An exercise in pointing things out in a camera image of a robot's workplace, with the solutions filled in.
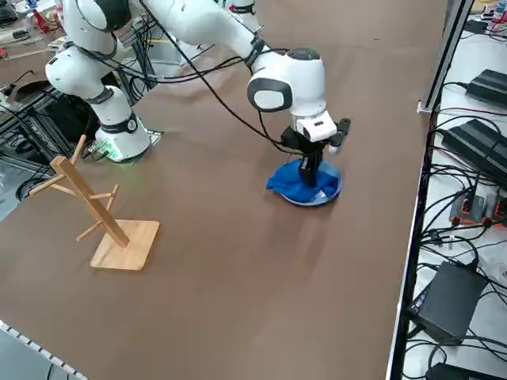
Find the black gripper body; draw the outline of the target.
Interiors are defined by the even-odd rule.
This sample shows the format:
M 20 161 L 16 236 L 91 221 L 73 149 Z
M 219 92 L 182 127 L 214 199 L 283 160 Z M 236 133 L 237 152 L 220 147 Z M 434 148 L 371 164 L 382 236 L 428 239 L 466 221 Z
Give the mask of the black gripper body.
M 280 136 L 281 145 L 299 151 L 303 156 L 322 156 L 324 150 L 328 150 L 332 155 L 337 155 L 349 134 L 351 122 L 349 118 L 342 118 L 339 122 L 335 122 L 337 133 L 318 142 L 311 142 L 307 137 L 294 131 L 291 127 L 287 127 Z

